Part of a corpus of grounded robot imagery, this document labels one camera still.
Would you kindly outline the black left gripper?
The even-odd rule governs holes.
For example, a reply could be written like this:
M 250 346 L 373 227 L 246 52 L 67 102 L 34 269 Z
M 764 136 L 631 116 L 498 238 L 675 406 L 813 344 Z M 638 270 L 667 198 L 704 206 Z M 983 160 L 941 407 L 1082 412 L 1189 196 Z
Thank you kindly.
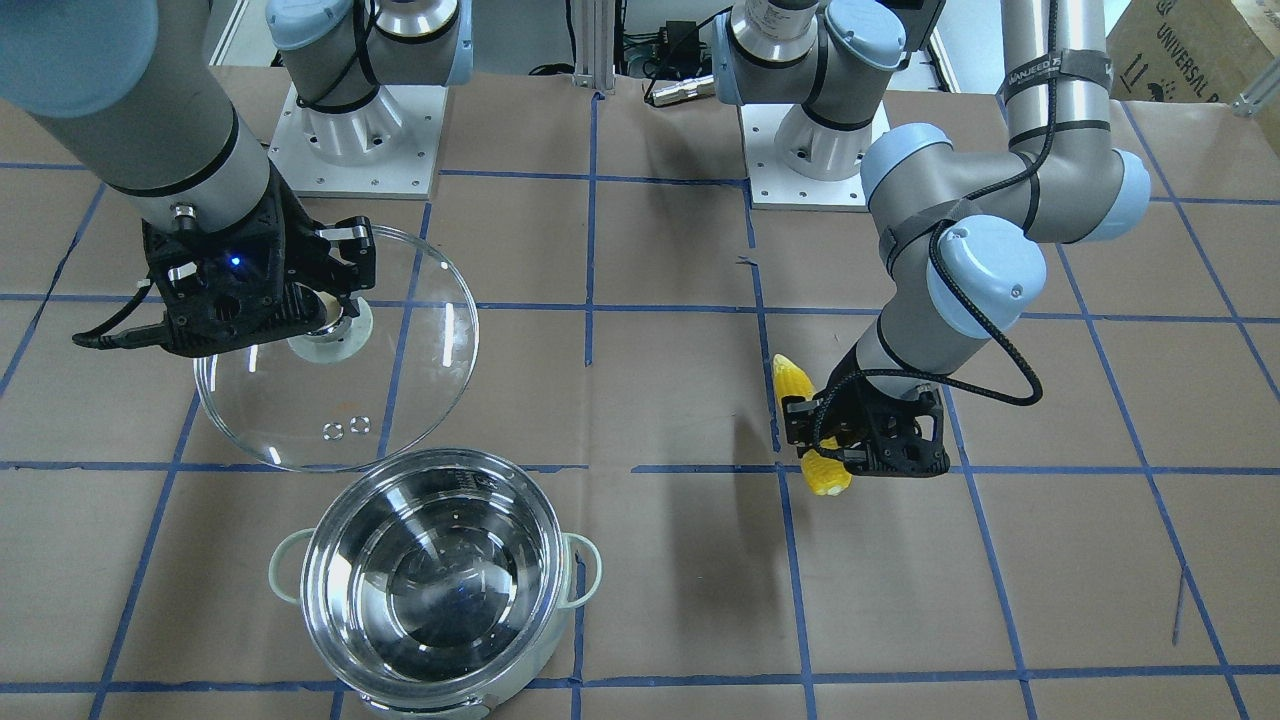
M 801 441 L 804 471 L 840 465 L 851 477 L 928 478 L 951 465 L 936 391 L 904 401 L 859 378 L 837 388 L 832 405 L 818 392 L 815 398 L 783 396 L 780 419 L 785 439 Z

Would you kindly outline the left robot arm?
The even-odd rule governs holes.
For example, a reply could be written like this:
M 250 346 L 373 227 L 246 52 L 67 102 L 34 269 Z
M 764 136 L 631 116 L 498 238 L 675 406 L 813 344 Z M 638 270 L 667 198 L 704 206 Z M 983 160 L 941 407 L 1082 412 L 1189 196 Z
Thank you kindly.
M 1001 3 L 1005 151 L 960 152 L 928 123 L 872 138 L 890 77 L 942 6 L 737 1 L 714 20 L 719 100 L 788 105 L 776 145 L 791 169 L 860 176 L 895 284 L 823 388 L 773 357 L 786 441 L 814 495 L 947 471 L 942 386 L 1037 404 L 1042 384 L 1007 332 L 1044 288 L 1042 246 L 1117 238 L 1149 202 L 1143 161 L 1112 142 L 1098 1 Z

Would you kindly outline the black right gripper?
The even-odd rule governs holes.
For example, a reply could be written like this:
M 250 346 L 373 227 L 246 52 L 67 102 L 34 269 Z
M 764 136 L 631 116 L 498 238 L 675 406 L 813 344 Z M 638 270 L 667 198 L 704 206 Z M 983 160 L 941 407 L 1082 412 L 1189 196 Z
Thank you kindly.
M 369 314 L 364 290 L 378 282 L 378 249 L 367 217 L 320 227 L 293 191 L 273 179 L 253 210 L 224 231 L 193 222 L 143 224 L 143 254 L 165 304 L 143 345 L 207 357 L 319 329 L 324 295 L 340 293 L 340 315 Z

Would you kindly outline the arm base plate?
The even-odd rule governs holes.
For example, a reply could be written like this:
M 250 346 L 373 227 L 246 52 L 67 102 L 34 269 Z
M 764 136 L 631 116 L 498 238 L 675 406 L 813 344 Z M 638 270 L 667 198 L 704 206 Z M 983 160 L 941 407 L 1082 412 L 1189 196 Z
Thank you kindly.
M 381 87 L 353 111 L 305 109 L 285 97 L 268 154 L 300 197 L 429 200 L 449 91 Z
M 884 105 L 870 124 L 854 131 L 819 126 L 797 104 L 749 104 L 739 110 L 754 208 L 867 211 L 860 165 L 870 143 L 890 129 Z

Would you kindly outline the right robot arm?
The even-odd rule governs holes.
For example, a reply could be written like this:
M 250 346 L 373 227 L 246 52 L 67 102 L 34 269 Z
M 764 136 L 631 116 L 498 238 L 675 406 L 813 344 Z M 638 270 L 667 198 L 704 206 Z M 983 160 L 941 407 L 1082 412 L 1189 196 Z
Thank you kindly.
M 211 357 L 275 341 L 310 363 L 372 336 L 376 231 L 315 220 L 301 181 L 431 174 L 411 100 L 474 70 L 468 1 L 270 1 L 265 20 L 294 97 L 265 149 L 198 50 L 201 1 L 5 1 L 3 97 L 122 193 L 142 218 L 146 275 L 74 336 L 86 348 Z

